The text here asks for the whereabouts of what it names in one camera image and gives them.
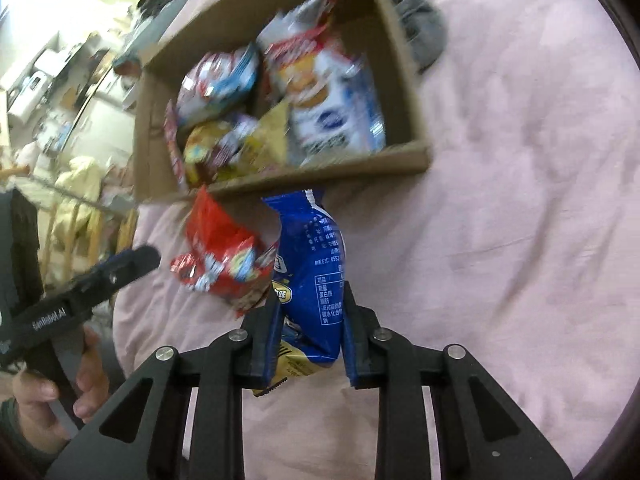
sleeve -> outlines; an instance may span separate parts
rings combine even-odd
[[[15,450],[37,471],[44,475],[52,462],[58,457],[57,454],[44,453],[35,449],[22,436],[18,424],[18,413],[15,397],[6,400],[0,406],[0,430],[14,445]]]

pink blanket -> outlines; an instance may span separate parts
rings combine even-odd
[[[418,88],[432,169],[329,186],[324,205],[358,302],[415,344],[468,347],[575,474],[640,376],[640,73],[596,0],[434,1],[449,44]],[[277,236],[259,202],[225,205]],[[169,273],[187,214],[141,208],[136,242],[162,266],[118,296],[127,373],[239,324]],[[341,364],[244,406],[247,478],[373,478],[376,393],[351,390]]]

cardboard box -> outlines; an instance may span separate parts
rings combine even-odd
[[[135,130],[134,175],[140,201],[180,200],[162,130],[164,110],[184,75],[207,52],[229,52],[255,40],[278,10],[305,0],[219,0],[188,23],[145,65]],[[336,27],[347,51],[366,53],[386,124],[388,147],[367,156],[308,164],[213,184],[217,195],[303,189],[350,176],[420,173],[430,143],[417,100],[414,63],[391,0],[340,0]]]

snack bag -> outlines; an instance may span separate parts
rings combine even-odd
[[[238,309],[254,306],[268,290],[275,247],[238,225],[200,188],[187,221],[191,252],[174,258],[171,271],[191,290],[221,296]]]
[[[174,170],[174,175],[178,182],[178,190],[187,192],[189,190],[189,186],[187,183],[184,161],[182,160],[182,153],[178,147],[177,136],[178,123],[175,117],[174,102],[169,101],[166,105],[166,111],[164,114],[164,140],[166,141],[166,146],[169,150],[171,167],[172,170]]]
[[[281,102],[259,121],[233,113],[224,120],[196,126],[184,148],[190,186],[286,166],[288,108],[287,102]]]
[[[241,103],[258,77],[258,51],[252,43],[230,54],[208,53],[184,77],[178,94],[178,128],[220,117]]]
[[[385,120],[373,83],[373,74],[364,56],[353,62],[345,78],[348,98],[356,110],[357,120],[360,127],[369,134],[369,150],[379,152],[386,146]]]
[[[316,203],[312,190],[263,200],[280,214],[282,224],[273,288],[286,316],[276,376],[268,392],[287,377],[311,375],[338,358],[344,247],[338,226]]]
[[[277,15],[258,36],[274,86],[291,102],[291,121],[307,156],[374,150],[353,107],[353,63],[330,27],[335,0],[309,0]]]

metal screw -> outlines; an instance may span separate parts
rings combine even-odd
[[[388,328],[377,328],[373,331],[373,339],[376,341],[389,341],[393,333]]]
[[[466,355],[466,350],[460,345],[451,345],[447,348],[447,354],[453,359],[462,359]]]
[[[235,328],[229,332],[229,339],[235,343],[244,341],[248,336],[248,333],[243,328]]]
[[[174,349],[169,346],[163,346],[156,350],[156,359],[159,361],[168,361],[174,356]]]

